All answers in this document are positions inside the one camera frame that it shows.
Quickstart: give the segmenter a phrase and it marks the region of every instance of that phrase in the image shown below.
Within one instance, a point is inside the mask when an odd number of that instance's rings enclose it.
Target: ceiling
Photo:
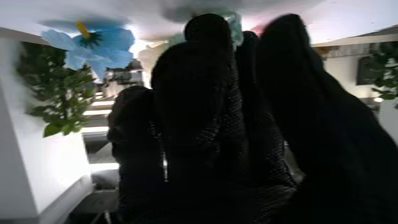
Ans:
[[[324,43],[398,24],[396,9],[396,0],[2,0],[0,27],[39,35],[50,28],[73,32],[84,21],[125,25],[139,39],[164,40],[204,12],[236,11],[245,29],[297,13],[313,43]]]

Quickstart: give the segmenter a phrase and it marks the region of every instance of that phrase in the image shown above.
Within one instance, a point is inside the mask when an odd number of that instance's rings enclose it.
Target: gloved hand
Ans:
[[[398,150],[373,113],[325,72],[297,15],[265,28],[258,82],[308,175],[281,223],[398,223]]]

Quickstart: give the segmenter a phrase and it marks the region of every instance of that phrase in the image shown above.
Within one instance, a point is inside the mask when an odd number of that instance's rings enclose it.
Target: green vine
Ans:
[[[398,98],[398,42],[382,43],[379,50],[372,52],[370,69],[380,72],[375,77],[373,91],[380,93],[380,98],[393,100]]]
[[[61,132],[68,135],[82,130],[87,122],[84,112],[94,98],[89,69],[64,68],[66,52],[57,48],[30,43],[23,43],[23,48],[18,73],[41,101],[29,114],[48,123],[43,137]]]

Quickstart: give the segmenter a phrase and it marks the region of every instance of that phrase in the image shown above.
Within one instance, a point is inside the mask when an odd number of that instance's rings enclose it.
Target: ceiling light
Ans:
[[[382,103],[384,99],[382,99],[380,97],[377,97],[377,98],[373,99],[373,101],[375,101],[377,103]]]
[[[116,101],[96,101],[91,105],[93,106],[109,106],[114,105]]]
[[[82,133],[94,133],[94,132],[105,132],[105,131],[109,131],[107,126],[82,128]]]
[[[91,116],[91,115],[109,115],[112,112],[112,110],[87,110],[84,112],[84,115],[85,116]]]

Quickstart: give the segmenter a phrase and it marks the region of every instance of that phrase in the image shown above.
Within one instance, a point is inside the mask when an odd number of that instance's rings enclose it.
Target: blue flower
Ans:
[[[41,38],[53,47],[68,51],[66,67],[78,70],[87,64],[100,80],[103,80],[107,68],[125,68],[133,60],[128,49],[135,38],[132,31],[123,28],[96,31],[94,34],[100,39],[89,46],[82,44],[82,35],[71,38],[66,33],[55,30],[43,32]]]

